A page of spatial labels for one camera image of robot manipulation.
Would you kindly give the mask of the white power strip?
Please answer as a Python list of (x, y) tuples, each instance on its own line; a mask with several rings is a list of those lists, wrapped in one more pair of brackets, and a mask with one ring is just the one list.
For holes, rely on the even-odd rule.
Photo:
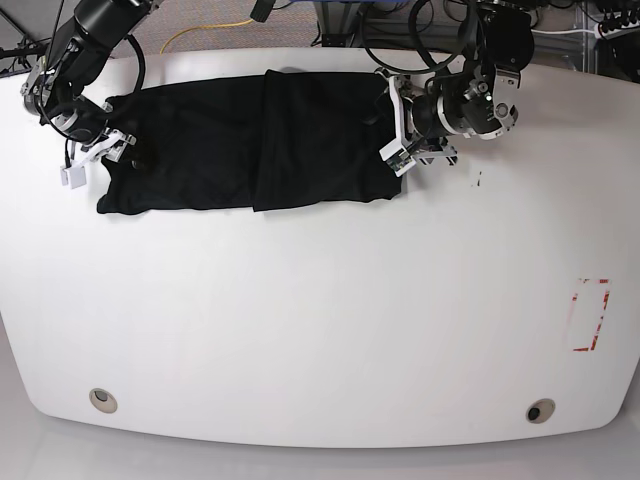
[(595, 28), (600, 39), (613, 39), (639, 31), (639, 12), (632, 11), (627, 16), (609, 16), (603, 18)]

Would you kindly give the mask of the red tape rectangle marking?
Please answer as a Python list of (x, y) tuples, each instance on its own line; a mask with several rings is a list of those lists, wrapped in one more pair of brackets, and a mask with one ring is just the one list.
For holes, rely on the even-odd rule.
[(611, 290), (608, 278), (584, 278), (571, 300), (567, 342), (573, 352), (589, 352), (596, 347)]

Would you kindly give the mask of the black tripod leg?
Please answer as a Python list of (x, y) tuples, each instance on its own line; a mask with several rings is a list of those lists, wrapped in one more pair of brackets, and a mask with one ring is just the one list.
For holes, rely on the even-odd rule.
[(16, 20), (5, 8), (1, 8), (1, 49), (15, 50), (40, 46), (38, 40), (19, 20)]

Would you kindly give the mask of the grey metal stand base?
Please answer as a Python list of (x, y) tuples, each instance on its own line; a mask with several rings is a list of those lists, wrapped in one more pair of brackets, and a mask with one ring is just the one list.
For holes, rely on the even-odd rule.
[(375, 13), (388, 15), (399, 11), (407, 1), (313, 1), (318, 39), (322, 47), (347, 47), (358, 30), (359, 17), (372, 8)]

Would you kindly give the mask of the black T-shirt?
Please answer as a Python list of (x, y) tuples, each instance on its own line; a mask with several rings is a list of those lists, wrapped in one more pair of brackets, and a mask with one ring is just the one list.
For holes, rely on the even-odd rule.
[(164, 85), (112, 99), (135, 137), (106, 163), (101, 214), (293, 209), (390, 200), (402, 182), (380, 158), (394, 135), (372, 73), (268, 71)]

